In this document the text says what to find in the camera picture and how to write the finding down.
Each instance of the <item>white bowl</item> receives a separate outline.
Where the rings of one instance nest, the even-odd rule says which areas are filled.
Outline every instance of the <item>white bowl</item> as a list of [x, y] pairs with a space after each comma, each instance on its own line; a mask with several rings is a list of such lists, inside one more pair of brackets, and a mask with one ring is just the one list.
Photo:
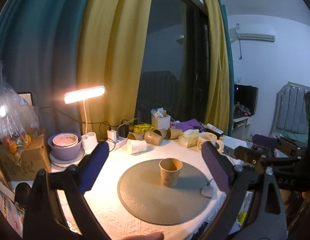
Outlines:
[[78, 136], [73, 133], [60, 133], [53, 138], [55, 147], [69, 147], [78, 143]]

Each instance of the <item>power strip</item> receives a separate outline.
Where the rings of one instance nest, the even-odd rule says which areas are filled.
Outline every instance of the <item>power strip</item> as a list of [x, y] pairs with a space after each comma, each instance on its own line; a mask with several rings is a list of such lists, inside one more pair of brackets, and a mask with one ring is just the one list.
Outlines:
[[114, 148], [114, 143], [111, 140], [107, 140], [107, 143], [108, 143], [108, 146], [110, 148], [110, 151], [115, 151], [115, 150], [119, 149], [120, 147], [125, 145], [126, 142], [127, 142], [127, 138], [123, 138], [123, 137], [118, 136], [117, 137], [117, 142], [116, 142], [116, 145], [115, 145], [115, 148]]

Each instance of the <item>yellow curtain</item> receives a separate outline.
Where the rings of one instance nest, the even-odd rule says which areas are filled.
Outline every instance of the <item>yellow curtain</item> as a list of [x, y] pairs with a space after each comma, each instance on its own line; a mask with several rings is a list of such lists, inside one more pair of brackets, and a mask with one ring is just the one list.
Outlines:
[[[88, 0], [79, 42], [78, 88], [106, 87], [103, 96], [86, 101], [88, 122], [118, 125], [134, 117], [150, 7], [151, 0]], [[85, 120], [83, 109], [81, 116]], [[98, 124], [88, 130], [100, 135]]]
[[223, 19], [218, 0], [205, 0], [208, 9], [210, 69], [205, 122], [227, 133], [230, 95], [228, 58]]

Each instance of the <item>person's hand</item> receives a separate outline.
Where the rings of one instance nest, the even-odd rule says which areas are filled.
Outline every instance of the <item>person's hand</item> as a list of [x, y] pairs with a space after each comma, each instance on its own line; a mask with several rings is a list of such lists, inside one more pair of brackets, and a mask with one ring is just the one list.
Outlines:
[[163, 239], [164, 239], [163, 233], [153, 233], [143, 236], [129, 236], [123, 238], [122, 240], [163, 240]]

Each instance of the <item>purple cloth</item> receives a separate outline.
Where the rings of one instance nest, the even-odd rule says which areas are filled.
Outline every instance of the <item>purple cloth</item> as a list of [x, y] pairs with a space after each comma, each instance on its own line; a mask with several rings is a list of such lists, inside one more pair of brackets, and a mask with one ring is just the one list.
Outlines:
[[195, 128], [195, 126], [201, 127], [201, 124], [196, 119], [192, 119], [186, 122], [177, 123], [175, 128], [182, 129], [182, 131], [185, 132], [186, 130], [189, 130], [189, 129], [192, 129], [192, 130], [198, 129], [198, 128]]

